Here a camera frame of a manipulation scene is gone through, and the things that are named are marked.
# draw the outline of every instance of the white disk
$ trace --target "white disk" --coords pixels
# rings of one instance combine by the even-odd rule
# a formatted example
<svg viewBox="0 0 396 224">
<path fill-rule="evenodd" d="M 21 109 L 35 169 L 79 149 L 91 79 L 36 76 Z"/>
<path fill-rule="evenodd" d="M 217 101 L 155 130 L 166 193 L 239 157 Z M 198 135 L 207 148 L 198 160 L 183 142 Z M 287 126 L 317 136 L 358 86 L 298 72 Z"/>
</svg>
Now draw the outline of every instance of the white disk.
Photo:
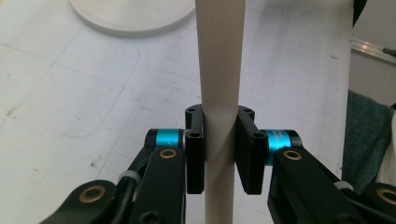
<svg viewBox="0 0 396 224">
<path fill-rule="evenodd" d="M 70 3 L 92 28 L 124 37 L 168 32 L 195 11 L 194 0 L 70 0 Z"/>
</svg>

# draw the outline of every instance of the screw hole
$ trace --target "screw hole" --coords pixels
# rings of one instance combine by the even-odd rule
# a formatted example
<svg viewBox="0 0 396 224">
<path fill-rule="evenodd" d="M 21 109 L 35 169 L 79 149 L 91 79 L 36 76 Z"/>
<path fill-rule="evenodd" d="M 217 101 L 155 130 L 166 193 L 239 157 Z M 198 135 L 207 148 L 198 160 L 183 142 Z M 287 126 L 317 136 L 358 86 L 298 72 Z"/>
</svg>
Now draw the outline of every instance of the screw hole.
<svg viewBox="0 0 396 224">
<path fill-rule="evenodd" d="M 176 155 L 177 155 L 177 152 L 172 148 L 164 149 L 160 152 L 160 157 L 164 158 L 164 159 L 172 159 Z"/>
<path fill-rule="evenodd" d="M 391 189 L 378 189 L 378 196 L 387 203 L 396 205 L 396 192 Z"/>
<path fill-rule="evenodd" d="M 190 133 L 190 136 L 191 137 L 199 137 L 199 136 L 201 136 L 199 133 Z"/>
<path fill-rule="evenodd" d="M 292 151 L 292 150 L 287 150 L 285 152 L 283 152 L 283 155 L 293 161 L 299 161 L 303 156 L 296 152 L 296 151 Z"/>
<path fill-rule="evenodd" d="M 253 136 L 255 136 L 257 138 L 263 138 L 264 134 L 263 133 L 254 133 Z"/>
<path fill-rule="evenodd" d="M 101 185 L 95 185 L 84 189 L 79 194 L 82 203 L 94 203 L 105 195 L 106 189 Z"/>
</svg>

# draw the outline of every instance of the white vertical rod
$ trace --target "white vertical rod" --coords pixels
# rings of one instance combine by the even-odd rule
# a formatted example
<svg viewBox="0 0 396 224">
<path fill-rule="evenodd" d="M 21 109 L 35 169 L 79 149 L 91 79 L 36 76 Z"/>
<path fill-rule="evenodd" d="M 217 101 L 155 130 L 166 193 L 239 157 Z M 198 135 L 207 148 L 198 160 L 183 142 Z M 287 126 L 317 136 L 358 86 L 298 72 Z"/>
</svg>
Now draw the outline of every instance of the white vertical rod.
<svg viewBox="0 0 396 224">
<path fill-rule="evenodd" d="M 195 0 L 205 116 L 205 223 L 233 223 L 233 149 L 245 0 Z"/>
</svg>

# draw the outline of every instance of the white tabletop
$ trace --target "white tabletop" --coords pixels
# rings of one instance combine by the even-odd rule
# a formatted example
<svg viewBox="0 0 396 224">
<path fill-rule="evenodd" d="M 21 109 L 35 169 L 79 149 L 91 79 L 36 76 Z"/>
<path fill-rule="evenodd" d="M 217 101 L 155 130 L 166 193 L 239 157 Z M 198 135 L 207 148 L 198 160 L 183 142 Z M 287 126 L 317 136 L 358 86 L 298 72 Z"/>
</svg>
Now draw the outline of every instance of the white tabletop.
<svg viewBox="0 0 396 224">
<path fill-rule="evenodd" d="M 240 105 L 260 129 L 294 129 L 341 174 L 352 0 L 248 0 Z M 200 104 L 195 18 L 125 39 L 84 24 L 67 0 L 0 1 L 0 223 L 37 223 L 77 186 L 116 182 L 150 128 L 184 128 Z M 235 178 L 234 223 L 271 223 Z M 204 196 L 188 195 L 188 223 Z"/>
</svg>

